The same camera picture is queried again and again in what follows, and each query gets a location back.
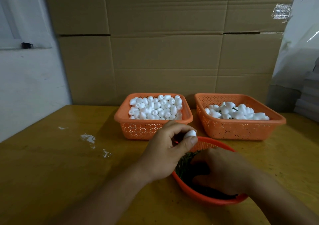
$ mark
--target forearm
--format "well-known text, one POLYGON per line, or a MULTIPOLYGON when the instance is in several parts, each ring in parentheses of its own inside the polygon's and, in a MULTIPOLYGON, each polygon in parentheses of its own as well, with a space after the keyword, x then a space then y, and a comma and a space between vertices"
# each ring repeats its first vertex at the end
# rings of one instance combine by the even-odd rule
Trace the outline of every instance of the forearm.
POLYGON ((271 224, 319 224, 318 216, 268 174, 253 175, 247 194, 271 224))
POLYGON ((115 224, 146 184, 134 164, 71 209, 57 224, 115 224))

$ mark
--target shiny tape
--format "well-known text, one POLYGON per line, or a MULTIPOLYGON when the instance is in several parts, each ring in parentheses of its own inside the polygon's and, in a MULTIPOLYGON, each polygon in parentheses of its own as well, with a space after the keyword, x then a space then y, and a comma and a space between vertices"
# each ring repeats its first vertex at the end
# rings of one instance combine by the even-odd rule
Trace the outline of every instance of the shiny tape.
POLYGON ((278 3, 272 12, 274 19, 284 19, 283 23, 288 22, 291 12, 291 4, 278 3))

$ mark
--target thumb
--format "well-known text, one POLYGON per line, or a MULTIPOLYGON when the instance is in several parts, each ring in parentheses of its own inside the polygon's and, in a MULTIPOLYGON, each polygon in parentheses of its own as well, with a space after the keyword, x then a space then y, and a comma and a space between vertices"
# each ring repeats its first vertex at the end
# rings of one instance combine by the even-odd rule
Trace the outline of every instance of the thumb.
POLYGON ((205 187, 210 187, 210 188, 214 188, 212 187, 212 183, 210 182, 210 177, 209 175, 207 176, 195 176, 193 178, 193 184, 194 185, 201 185, 201 186, 205 186, 205 187))
POLYGON ((178 145, 174 147, 176 152, 180 157, 185 155, 195 144, 197 144, 198 138, 195 136, 190 136, 180 142, 178 145))

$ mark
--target basket rim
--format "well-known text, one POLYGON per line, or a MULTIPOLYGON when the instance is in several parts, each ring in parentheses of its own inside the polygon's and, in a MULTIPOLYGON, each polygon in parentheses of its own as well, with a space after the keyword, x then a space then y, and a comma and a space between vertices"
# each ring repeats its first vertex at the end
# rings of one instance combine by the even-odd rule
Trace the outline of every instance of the basket rim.
POLYGON ((129 119, 129 118, 121 118, 119 117, 119 113, 124 111, 126 109, 126 105, 129 103, 130 99, 139 96, 139 95, 148 95, 148 96, 158 96, 158 95, 179 95, 181 99, 183 100, 183 108, 186 109, 187 112, 187 118, 182 119, 182 120, 175 120, 177 123, 182 123, 182 124, 189 124, 190 122, 193 121, 193 114, 190 110, 190 107, 186 101, 186 98, 182 94, 176 94, 176 93, 132 93, 129 94, 125 100, 122 102, 121 106, 119 109, 116 111, 114 115, 114 120, 118 123, 123 123, 123 124, 160 124, 164 125, 165 123, 169 122, 169 120, 144 120, 144 119, 129 119))
MULTIPOLYGON (((236 152, 232 147, 230 147, 227 144, 225 144, 223 142, 220 142, 220 141, 218 141, 216 139, 208 138, 208 137, 202 137, 202 136, 198 136, 197 138, 198 138, 198 141, 211 143, 213 145, 216 145, 218 147, 224 148, 226 150, 230 150, 232 152, 236 152)), ((205 195, 202 195, 202 194, 198 193, 197 191, 194 191, 192 188, 190 188, 188 185, 186 185, 181 180, 181 178, 179 178, 179 176, 176 174, 175 171, 173 171, 172 176, 174 177, 174 179, 176 180, 178 185, 182 188, 182 190, 186 194, 187 194, 187 192, 189 192, 190 194, 192 194, 192 196, 196 197, 196 199, 198 201, 205 202, 207 204, 219 205, 219 206, 238 204, 238 203, 241 203, 242 201, 244 201, 244 200, 246 200, 248 198, 248 195, 246 195, 244 193, 243 194, 239 194, 235 199, 230 199, 230 200, 221 200, 221 199, 207 197, 205 195)))
POLYGON ((195 101, 196 101, 196 105, 197 107, 201 110, 201 112, 203 112, 203 114, 205 115, 206 118, 214 121, 214 122, 221 122, 221 123, 245 123, 245 124, 263 124, 263 125, 282 125, 282 124, 286 124, 286 118, 282 115, 280 115, 279 113, 275 112, 274 110, 272 110, 271 108, 269 108, 268 106, 264 105, 263 103, 257 101, 256 99, 254 99, 251 96, 248 95, 244 95, 244 94, 229 94, 229 93, 197 93, 194 95, 195 97, 195 101), (267 111, 279 116, 278 120, 236 120, 236 119, 220 119, 220 118, 213 118, 212 116, 208 115, 205 112, 204 107, 202 106, 201 102, 199 101, 199 95, 209 95, 209 96, 214 96, 214 95, 232 95, 232 96, 244 96, 244 97, 248 97, 250 99, 252 99, 254 102, 257 102, 259 104, 261 104, 263 106, 263 108, 265 108, 267 111))

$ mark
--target person's right arm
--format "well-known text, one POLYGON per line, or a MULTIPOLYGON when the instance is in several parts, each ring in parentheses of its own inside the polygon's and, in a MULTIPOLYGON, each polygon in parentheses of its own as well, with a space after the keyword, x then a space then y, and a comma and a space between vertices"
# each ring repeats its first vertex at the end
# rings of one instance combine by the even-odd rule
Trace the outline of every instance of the person's right arm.
POLYGON ((319 224, 319 217, 313 211, 240 154, 221 148, 206 149, 192 160, 192 163, 198 162, 206 162, 211 173, 196 176, 195 184, 228 195, 249 195, 271 224, 319 224))

